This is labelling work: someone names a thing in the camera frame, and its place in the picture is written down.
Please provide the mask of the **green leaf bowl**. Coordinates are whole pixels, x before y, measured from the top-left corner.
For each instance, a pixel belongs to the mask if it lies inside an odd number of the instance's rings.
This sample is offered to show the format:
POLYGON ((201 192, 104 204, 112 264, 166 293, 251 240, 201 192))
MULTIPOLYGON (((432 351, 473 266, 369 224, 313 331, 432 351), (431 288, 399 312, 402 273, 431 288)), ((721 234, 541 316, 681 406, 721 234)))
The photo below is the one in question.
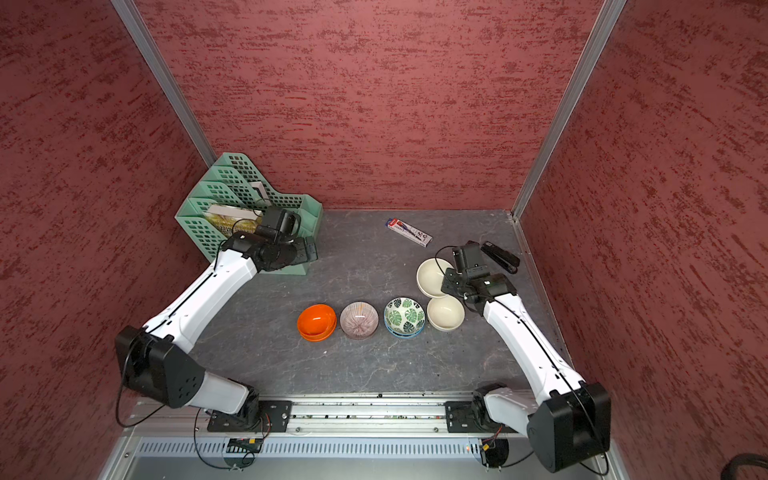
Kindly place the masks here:
POLYGON ((420 303, 408 297, 397 297, 384 308, 384 319, 388 330, 400 333, 422 331, 426 313, 420 303))
POLYGON ((388 330, 388 331, 389 331, 390 334, 392 334, 393 336, 395 336, 396 338, 399 338, 399 339, 415 338, 416 336, 418 336, 421 333, 421 331, 416 331, 416 332, 412 332, 412 333, 400 333, 400 332, 393 331, 393 330, 388 330))

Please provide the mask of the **cream bowl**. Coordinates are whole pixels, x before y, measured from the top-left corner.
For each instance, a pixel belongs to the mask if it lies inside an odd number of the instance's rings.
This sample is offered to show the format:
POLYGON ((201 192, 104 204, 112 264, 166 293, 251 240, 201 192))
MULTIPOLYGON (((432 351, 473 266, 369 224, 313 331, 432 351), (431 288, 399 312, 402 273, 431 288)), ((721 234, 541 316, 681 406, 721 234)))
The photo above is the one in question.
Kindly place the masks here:
POLYGON ((435 299, 445 297, 442 291, 444 275, 452 265, 442 258, 428 258, 417 269, 417 286, 422 294, 435 299))
POLYGON ((452 296, 431 299, 426 312, 432 327, 442 332, 458 329, 465 319, 464 305, 452 296))

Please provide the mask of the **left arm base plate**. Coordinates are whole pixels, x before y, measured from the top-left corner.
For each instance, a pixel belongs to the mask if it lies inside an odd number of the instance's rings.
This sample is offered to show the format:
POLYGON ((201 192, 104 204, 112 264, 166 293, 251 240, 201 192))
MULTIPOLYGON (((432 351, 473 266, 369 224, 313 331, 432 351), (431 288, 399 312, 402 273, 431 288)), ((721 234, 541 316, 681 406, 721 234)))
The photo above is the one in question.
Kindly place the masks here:
POLYGON ((211 433, 285 433, 292 417, 289 400, 259 400, 236 414, 213 411, 207 425, 211 433))

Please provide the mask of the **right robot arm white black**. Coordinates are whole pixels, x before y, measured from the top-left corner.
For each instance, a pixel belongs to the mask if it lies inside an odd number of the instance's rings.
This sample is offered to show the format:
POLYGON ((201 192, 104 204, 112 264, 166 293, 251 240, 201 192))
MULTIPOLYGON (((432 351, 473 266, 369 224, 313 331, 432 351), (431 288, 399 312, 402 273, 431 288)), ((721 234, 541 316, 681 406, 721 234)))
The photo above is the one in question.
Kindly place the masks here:
POLYGON ((510 280, 483 259, 486 245, 452 249, 442 292, 480 314, 497 332, 528 381, 524 395, 502 384, 476 390, 470 417, 485 431, 508 427, 527 437, 542 466, 555 473, 610 449, 611 398, 587 383, 550 344, 510 280))

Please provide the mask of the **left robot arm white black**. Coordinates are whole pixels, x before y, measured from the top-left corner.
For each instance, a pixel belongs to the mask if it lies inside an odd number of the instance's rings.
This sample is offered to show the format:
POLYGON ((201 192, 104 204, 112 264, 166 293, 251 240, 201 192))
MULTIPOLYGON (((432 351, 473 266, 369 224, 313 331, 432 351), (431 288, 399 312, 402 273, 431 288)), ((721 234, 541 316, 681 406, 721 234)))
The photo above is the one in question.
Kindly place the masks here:
POLYGON ((120 387, 169 408, 195 407, 241 430, 255 429, 261 420, 256 389, 206 370, 189 353, 219 310, 259 273, 317 259, 315 241, 301 236, 301 226, 299 214, 271 206, 253 229, 232 231, 210 266, 168 307, 117 335, 120 387))

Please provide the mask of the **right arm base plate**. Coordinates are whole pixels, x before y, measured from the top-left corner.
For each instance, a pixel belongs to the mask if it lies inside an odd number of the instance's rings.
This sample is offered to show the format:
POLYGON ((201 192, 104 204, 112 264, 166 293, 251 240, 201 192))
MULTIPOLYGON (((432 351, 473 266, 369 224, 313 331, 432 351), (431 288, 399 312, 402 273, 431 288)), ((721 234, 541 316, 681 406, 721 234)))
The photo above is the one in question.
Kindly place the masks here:
POLYGON ((449 433, 484 434, 516 433, 509 426, 490 419, 484 408, 475 401, 448 401, 444 404, 447 431, 449 433))

